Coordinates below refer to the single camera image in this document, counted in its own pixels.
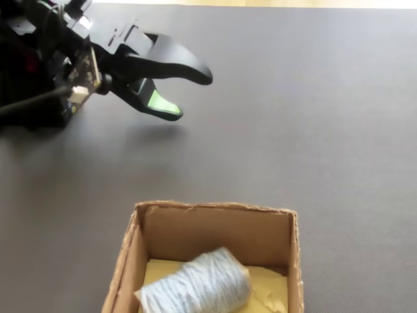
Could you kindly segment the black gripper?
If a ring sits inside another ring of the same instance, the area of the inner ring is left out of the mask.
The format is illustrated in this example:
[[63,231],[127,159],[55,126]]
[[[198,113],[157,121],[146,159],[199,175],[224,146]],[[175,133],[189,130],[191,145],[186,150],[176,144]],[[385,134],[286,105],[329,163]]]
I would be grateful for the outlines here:
[[98,71],[112,76],[111,91],[133,109],[148,115],[177,121],[182,110],[163,98],[153,79],[183,78],[210,85],[209,67],[171,37],[142,32],[135,22],[121,29],[94,22],[86,28],[71,20],[66,25],[66,55],[71,61],[93,49]]

